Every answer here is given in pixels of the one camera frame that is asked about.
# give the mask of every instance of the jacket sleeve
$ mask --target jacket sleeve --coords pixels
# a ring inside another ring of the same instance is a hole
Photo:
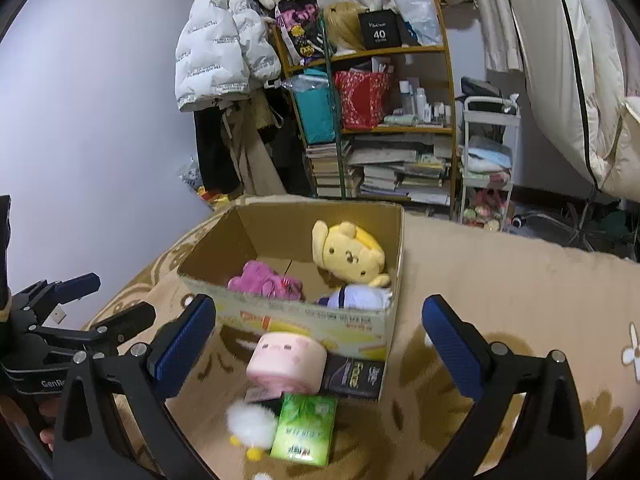
[[[175,97],[181,111],[210,107],[229,94],[249,93],[229,0],[194,0],[175,51]]]
[[[280,76],[280,60],[267,41],[267,27],[247,0],[229,0],[229,10],[234,17],[244,60],[251,76],[264,83]]]

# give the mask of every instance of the screw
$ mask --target screw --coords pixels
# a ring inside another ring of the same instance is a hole
[[[566,360],[565,355],[559,350],[554,350],[553,352],[551,352],[551,358],[556,363],[564,363],[564,361]]]
[[[495,343],[491,343],[491,352],[496,355],[507,355],[509,348],[504,343],[500,343],[499,341]]]
[[[86,352],[84,350],[81,350],[74,354],[74,362],[77,365],[79,365],[80,363],[83,363],[85,359],[86,359]]]
[[[146,353],[146,345],[144,343],[136,343],[131,347],[131,355],[140,357]]]

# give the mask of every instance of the red paper bag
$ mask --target red paper bag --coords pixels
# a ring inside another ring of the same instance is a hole
[[[340,93],[342,124],[350,130],[369,130],[378,126],[384,116],[382,99],[389,88],[386,72],[335,73],[335,87]]]

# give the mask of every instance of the beige blanket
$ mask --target beige blanket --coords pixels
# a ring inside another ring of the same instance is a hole
[[[176,268],[219,216],[197,226],[140,272],[96,319],[145,299],[156,307],[158,318],[136,340],[150,341],[162,324],[180,314],[190,296]],[[407,214],[405,227],[404,275],[383,397],[378,403],[340,400],[327,468],[271,458],[251,463],[242,449],[231,446],[224,412],[247,387],[244,368],[251,350],[243,341],[257,337],[216,328],[180,395],[168,406],[220,478],[250,479],[260,471],[275,480],[420,478],[470,407],[425,343],[420,308],[434,293],[442,294],[489,341],[501,340],[515,352],[538,356],[562,349],[580,396],[590,471],[610,455],[640,407],[634,326],[640,326],[640,267],[606,254],[424,216]],[[128,407],[123,399],[119,402],[140,460],[152,466]],[[500,457],[521,405],[522,398],[514,397],[485,468]]]

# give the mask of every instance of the green package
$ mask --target green package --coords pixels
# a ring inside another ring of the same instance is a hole
[[[335,397],[285,394],[271,456],[325,466],[334,433]]]

